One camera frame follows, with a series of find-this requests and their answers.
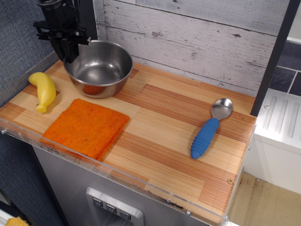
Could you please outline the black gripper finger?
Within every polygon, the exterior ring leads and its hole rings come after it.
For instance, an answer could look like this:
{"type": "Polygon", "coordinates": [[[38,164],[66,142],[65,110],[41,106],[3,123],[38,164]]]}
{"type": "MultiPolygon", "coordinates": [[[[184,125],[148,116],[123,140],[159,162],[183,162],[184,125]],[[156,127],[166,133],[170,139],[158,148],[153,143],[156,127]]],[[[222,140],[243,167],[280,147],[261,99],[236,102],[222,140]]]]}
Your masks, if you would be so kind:
{"type": "Polygon", "coordinates": [[[72,63],[79,55],[78,44],[73,40],[64,38],[61,40],[61,46],[63,48],[63,59],[68,63],[72,63]]]}
{"type": "Polygon", "coordinates": [[[49,38],[49,41],[59,59],[64,60],[65,53],[63,51],[60,41],[55,38],[49,38]]]}

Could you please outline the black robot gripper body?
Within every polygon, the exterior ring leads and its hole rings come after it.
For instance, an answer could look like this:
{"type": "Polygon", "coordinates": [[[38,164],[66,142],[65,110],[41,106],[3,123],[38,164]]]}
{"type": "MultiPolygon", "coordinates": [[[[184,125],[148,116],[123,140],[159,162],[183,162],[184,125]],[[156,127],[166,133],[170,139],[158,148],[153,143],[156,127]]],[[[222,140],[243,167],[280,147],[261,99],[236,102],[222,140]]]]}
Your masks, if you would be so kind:
{"type": "Polygon", "coordinates": [[[89,45],[87,28],[79,23],[79,3],[72,0],[39,0],[45,20],[33,23],[40,40],[62,46],[89,45]]]}

